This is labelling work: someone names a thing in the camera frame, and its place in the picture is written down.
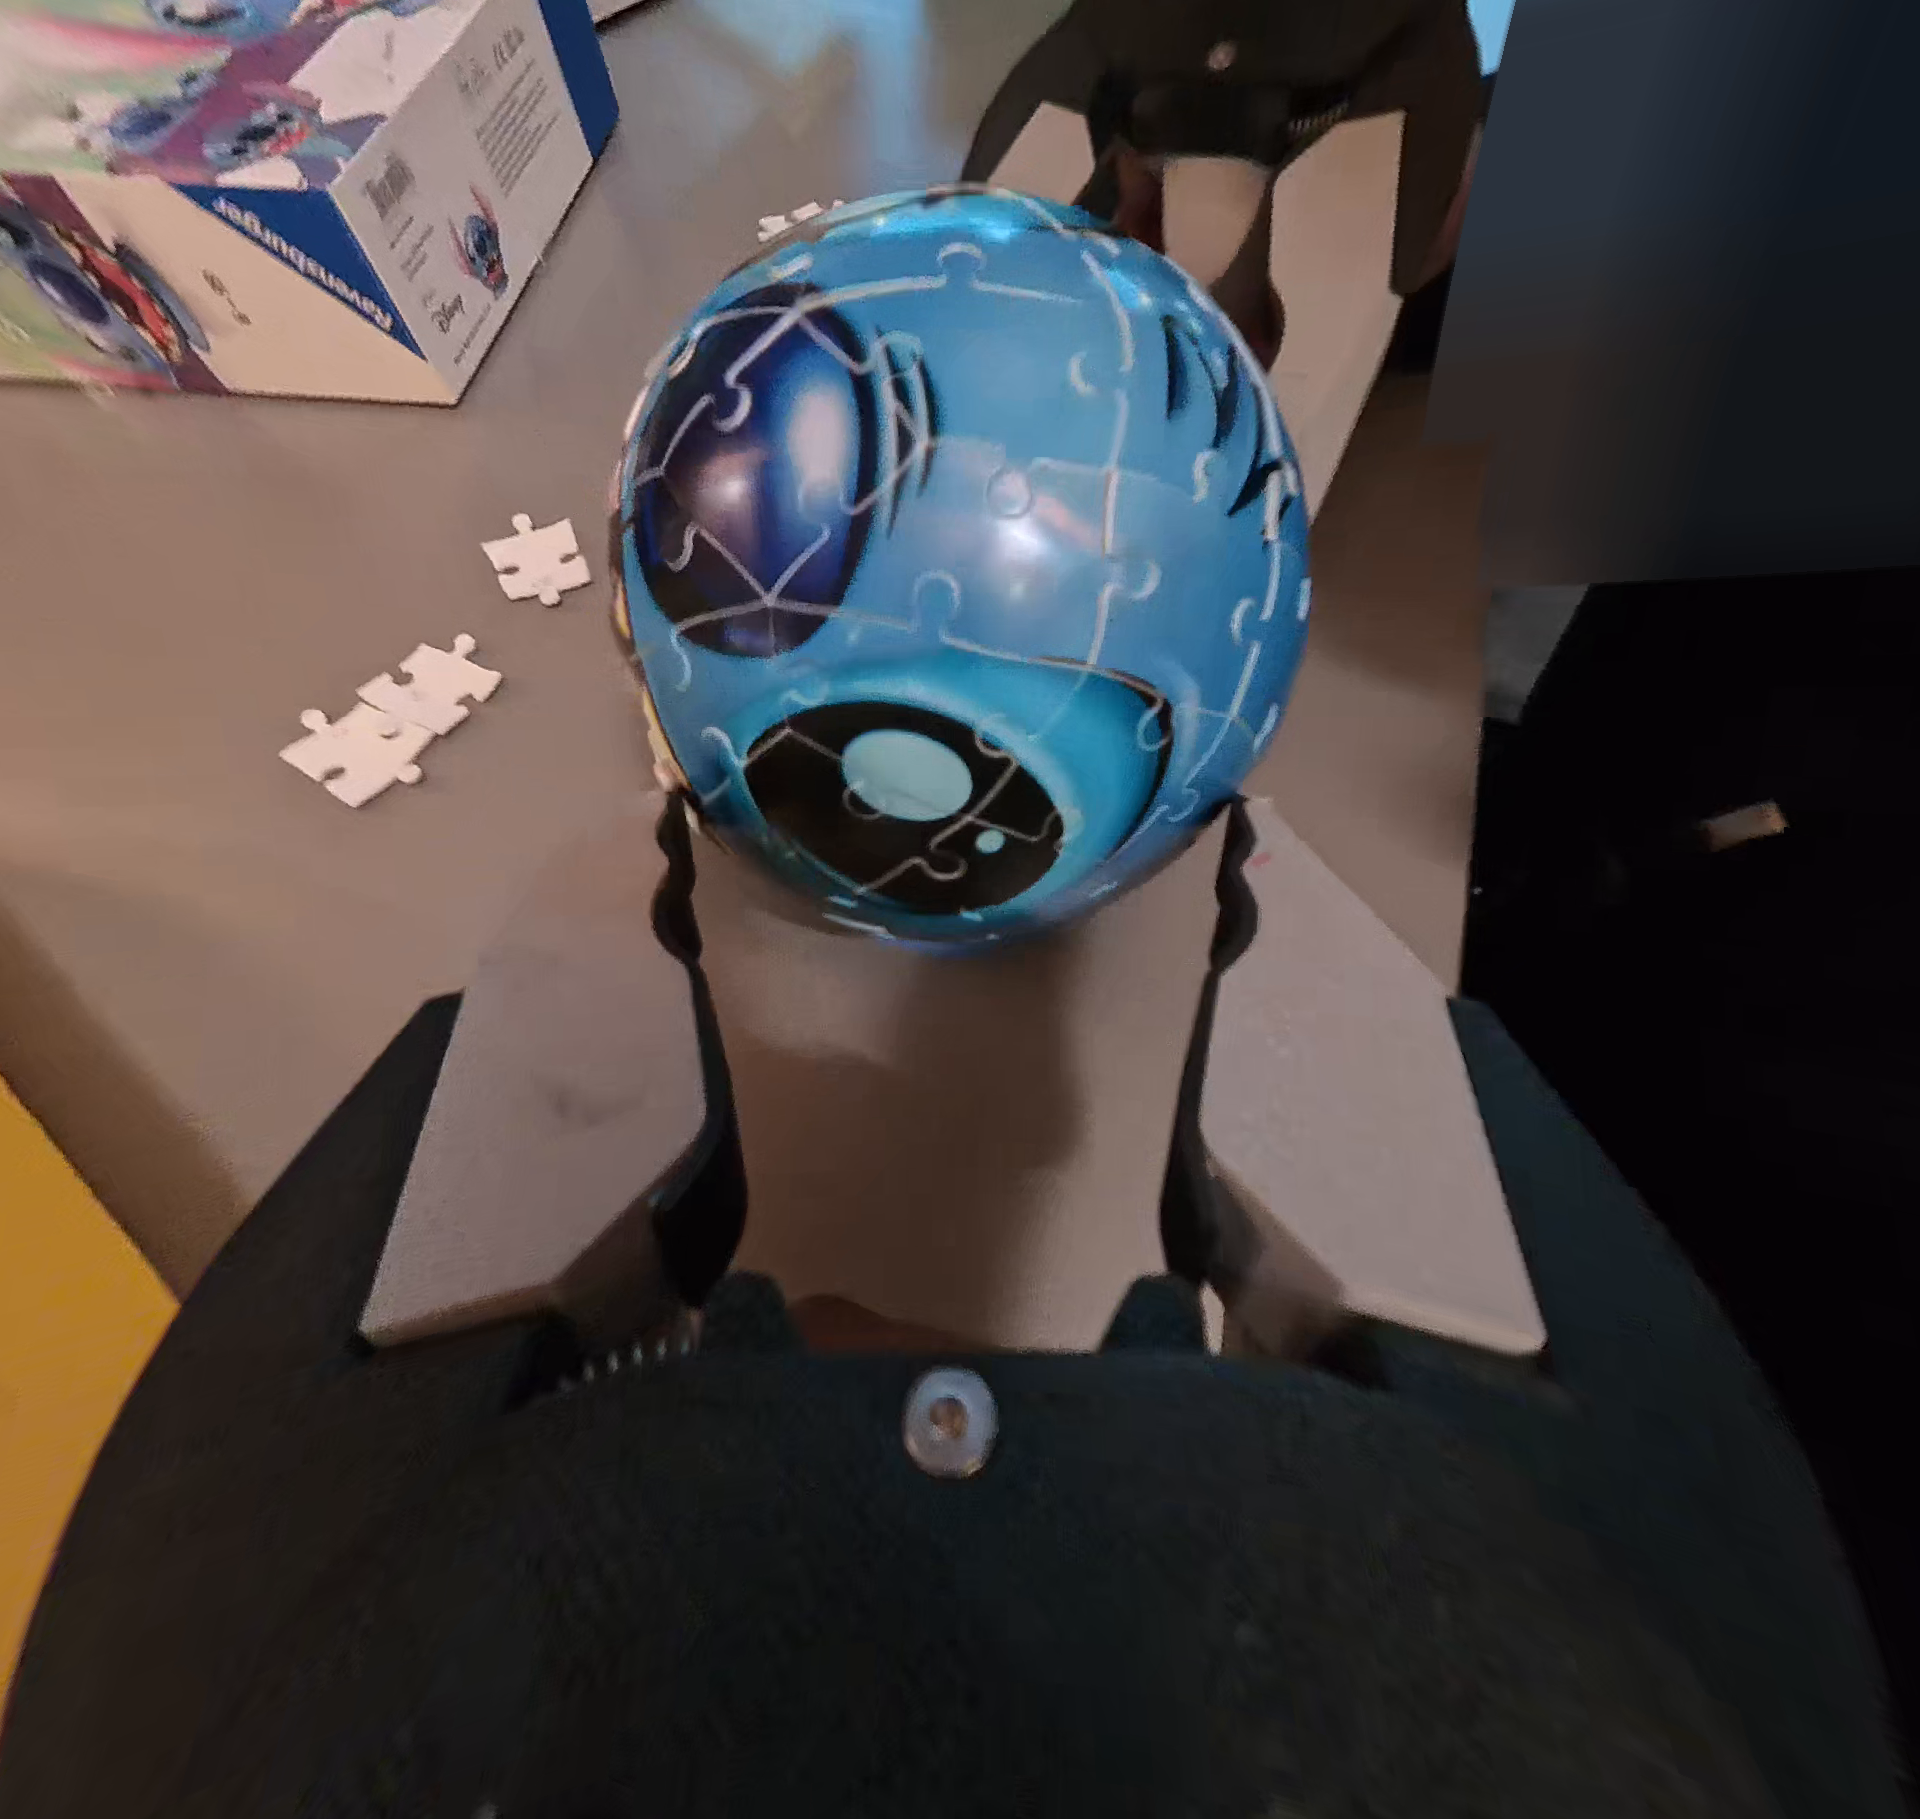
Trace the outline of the puzzle box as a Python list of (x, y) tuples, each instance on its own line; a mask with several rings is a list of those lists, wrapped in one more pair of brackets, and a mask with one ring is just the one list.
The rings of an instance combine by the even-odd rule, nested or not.
[(3, 380), (456, 404), (615, 125), (589, 0), (3, 0)]

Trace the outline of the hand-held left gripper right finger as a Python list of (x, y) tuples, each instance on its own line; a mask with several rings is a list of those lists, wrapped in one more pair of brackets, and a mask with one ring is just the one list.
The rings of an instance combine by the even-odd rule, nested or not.
[(1230, 1340), (1353, 1323), (1487, 1354), (1547, 1327), (1440, 977), (1264, 798), (1233, 801), (1167, 1159), (1168, 1261)]

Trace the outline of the blue puzzle ball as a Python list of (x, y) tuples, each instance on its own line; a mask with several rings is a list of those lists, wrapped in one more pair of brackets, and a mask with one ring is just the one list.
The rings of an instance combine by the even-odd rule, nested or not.
[(636, 395), (609, 553), (660, 784), (824, 923), (927, 951), (1177, 857), (1282, 728), (1313, 601), (1236, 321), (984, 185), (764, 239)]

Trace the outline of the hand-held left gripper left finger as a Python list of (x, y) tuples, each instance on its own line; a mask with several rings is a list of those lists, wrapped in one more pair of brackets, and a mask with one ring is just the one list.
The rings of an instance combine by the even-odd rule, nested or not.
[(363, 1302), (378, 1348), (557, 1315), (589, 1349), (693, 1320), (748, 1175), (682, 798), (560, 847), (460, 999)]

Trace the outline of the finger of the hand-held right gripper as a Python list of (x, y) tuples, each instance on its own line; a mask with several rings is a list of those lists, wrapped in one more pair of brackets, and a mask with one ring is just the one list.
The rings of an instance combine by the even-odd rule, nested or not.
[(1107, 225), (1162, 222), (1162, 169), (1133, 146), (1140, 76), (1064, 87), (1006, 76), (975, 125), (975, 185), (1075, 204)]
[(1271, 285), (1282, 346), (1271, 367), (1286, 413), (1328, 413), (1373, 388), (1402, 295), (1395, 216), (1405, 116), (1337, 125), (1274, 185)]

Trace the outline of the yellow plastic bin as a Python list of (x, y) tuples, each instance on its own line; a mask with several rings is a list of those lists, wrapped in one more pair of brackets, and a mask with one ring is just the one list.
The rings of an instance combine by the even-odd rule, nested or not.
[(177, 1293), (3, 1088), (3, 1691), (109, 1431)]

